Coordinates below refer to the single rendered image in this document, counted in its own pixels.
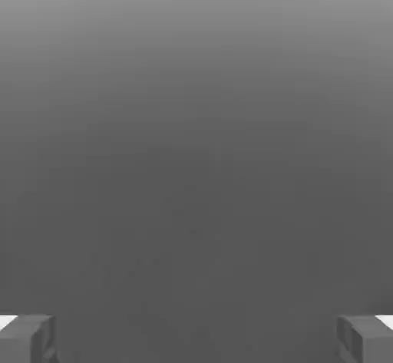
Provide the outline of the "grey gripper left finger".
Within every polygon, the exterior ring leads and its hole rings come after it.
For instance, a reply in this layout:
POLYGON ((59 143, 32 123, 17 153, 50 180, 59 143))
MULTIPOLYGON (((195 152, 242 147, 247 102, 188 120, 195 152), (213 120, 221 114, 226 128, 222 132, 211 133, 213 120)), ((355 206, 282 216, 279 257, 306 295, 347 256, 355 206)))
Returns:
POLYGON ((53 315, 0 315, 0 363, 58 363, 53 315))

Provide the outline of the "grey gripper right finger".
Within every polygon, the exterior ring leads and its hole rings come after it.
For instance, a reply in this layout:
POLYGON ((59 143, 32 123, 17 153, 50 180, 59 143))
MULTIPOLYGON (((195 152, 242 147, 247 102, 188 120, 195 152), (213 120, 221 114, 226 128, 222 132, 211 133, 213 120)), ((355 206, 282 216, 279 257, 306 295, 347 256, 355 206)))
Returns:
POLYGON ((340 315, 335 334, 340 363, 393 363, 393 315, 340 315))

